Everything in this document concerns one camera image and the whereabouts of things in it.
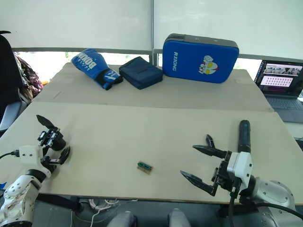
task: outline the black cable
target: black cable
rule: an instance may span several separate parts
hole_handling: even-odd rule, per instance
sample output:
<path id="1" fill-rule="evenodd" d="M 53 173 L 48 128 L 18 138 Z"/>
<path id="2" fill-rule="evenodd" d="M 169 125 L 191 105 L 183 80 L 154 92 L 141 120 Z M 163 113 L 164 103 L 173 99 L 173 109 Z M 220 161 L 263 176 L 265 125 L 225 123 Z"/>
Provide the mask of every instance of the black cable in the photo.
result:
<path id="1" fill-rule="evenodd" d="M 1 156 L 0 156 L 0 159 L 3 158 L 3 157 L 5 157 L 5 156 L 7 156 L 7 155 L 14 155 L 14 156 L 16 156 L 16 157 L 19 157 L 19 150 L 14 150 L 14 151 L 12 151 L 12 152 L 10 152 L 10 153 L 6 153 L 6 154 L 4 154 L 4 155 L 1 155 Z"/>
<path id="2" fill-rule="evenodd" d="M 5 157 L 6 155 L 11 155 L 11 154 L 12 154 L 12 152 L 6 153 L 6 154 L 4 154 L 4 155 L 1 155 L 1 156 L 0 156 L 0 159 L 3 158 L 3 157 Z"/>
<path id="3" fill-rule="evenodd" d="M 0 195 L 0 200 L 1 200 L 1 198 L 4 196 L 5 190 L 4 190 L 4 189 L 0 189 L 0 192 L 3 192 L 3 193 Z"/>
<path id="4" fill-rule="evenodd" d="M 231 227 L 235 227 L 235 224 L 233 222 L 233 206 L 235 204 L 235 197 L 231 196 L 231 200 L 229 202 L 228 206 L 228 221 Z"/>
<path id="5" fill-rule="evenodd" d="M 287 207 L 283 207 L 283 206 L 280 206 L 280 205 L 276 205 L 276 204 L 273 204 L 273 203 L 256 203 L 255 204 L 256 207 L 272 207 L 272 208 L 276 208 L 276 209 L 280 209 L 280 210 L 284 210 L 288 213 L 291 213 L 295 216 L 297 216 L 298 218 L 301 218 L 303 220 L 303 215 L 298 213 L 297 211 L 295 210 L 292 210 L 290 208 L 287 208 Z"/>

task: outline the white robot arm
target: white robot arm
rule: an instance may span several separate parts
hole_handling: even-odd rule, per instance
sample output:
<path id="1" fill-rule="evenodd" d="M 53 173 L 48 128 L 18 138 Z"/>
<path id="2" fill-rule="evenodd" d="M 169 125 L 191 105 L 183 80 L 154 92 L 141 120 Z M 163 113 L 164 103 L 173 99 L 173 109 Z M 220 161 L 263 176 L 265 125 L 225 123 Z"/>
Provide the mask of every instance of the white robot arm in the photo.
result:
<path id="1" fill-rule="evenodd" d="M 208 146 L 193 147 L 209 156 L 222 158 L 219 168 L 212 177 L 213 185 L 205 184 L 200 178 L 181 171 L 194 186 L 215 196 L 218 186 L 230 192 L 229 209 L 230 224 L 233 227 L 232 210 L 234 199 L 238 194 L 244 205 L 254 206 L 261 213 L 263 226 L 266 227 L 303 227 L 303 215 L 295 210 L 294 196 L 282 183 L 263 181 L 251 175 L 252 161 L 250 156 L 250 123 L 243 120 L 239 126 L 238 153 L 222 151 L 214 147 L 209 135 L 206 137 Z"/>
<path id="2" fill-rule="evenodd" d="M 50 159 L 47 156 L 49 148 L 61 150 L 66 142 L 59 128 L 44 117 L 39 115 L 37 117 L 48 130 L 39 136 L 38 146 L 22 146 L 15 153 L 29 170 L 5 190 L 4 203 L 0 209 L 0 227 L 32 226 L 35 200 L 43 180 L 51 177 L 56 165 L 62 165 L 69 156 L 70 147 L 63 150 L 59 159 Z"/>

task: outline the window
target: window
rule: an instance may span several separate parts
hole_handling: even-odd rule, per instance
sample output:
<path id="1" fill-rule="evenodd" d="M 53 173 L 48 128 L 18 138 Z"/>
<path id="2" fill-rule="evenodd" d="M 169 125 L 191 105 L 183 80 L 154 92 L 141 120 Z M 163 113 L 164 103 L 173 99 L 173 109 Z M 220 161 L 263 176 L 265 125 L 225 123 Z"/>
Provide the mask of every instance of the window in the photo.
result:
<path id="1" fill-rule="evenodd" d="M 255 79 L 262 60 L 238 58 L 234 65 L 235 70 L 247 70 L 252 80 Z"/>
<path id="2" fill-rule="evenodd" d="M 71 59 L 79 52 L 15 52 L 17 56 L 25 60 L 38 74 L 43 83 L 49 82 L 62 67 L 71 62 Z M 122 54 L 100 53 L 108 65 L 122 65 L 133 58 L 141 56 L 149 61 L 146 54 Z"/>

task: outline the boxing glove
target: boxing glove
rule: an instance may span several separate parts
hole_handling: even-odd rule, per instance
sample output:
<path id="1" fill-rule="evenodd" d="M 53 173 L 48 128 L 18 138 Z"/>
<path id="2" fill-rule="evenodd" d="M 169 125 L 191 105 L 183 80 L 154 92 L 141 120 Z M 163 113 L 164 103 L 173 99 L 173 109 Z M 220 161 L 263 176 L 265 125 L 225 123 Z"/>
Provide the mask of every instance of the boxing glove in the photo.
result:
<path id="1" fill-rule="evenodd" d="M 122 76 L 110 69 L 103 56 L 95 49 L 86 49 L 73 57 L 71 61 L 77 69 L 95 80 L 105 90 L 123 81 Z"/>

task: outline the chair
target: chair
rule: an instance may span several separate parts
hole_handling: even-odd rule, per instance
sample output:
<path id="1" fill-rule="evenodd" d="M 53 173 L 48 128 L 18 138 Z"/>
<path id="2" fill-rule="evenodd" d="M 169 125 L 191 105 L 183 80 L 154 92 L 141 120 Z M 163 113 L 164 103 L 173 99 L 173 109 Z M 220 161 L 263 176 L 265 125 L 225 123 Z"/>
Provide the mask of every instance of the chair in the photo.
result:
<path id="1" fill-rule="evenodd" d="M 23 81 L 15 55 L 0 31 L 0 137 L 25 110 L 27 100 L 22 100 L 19 89 Z"/>

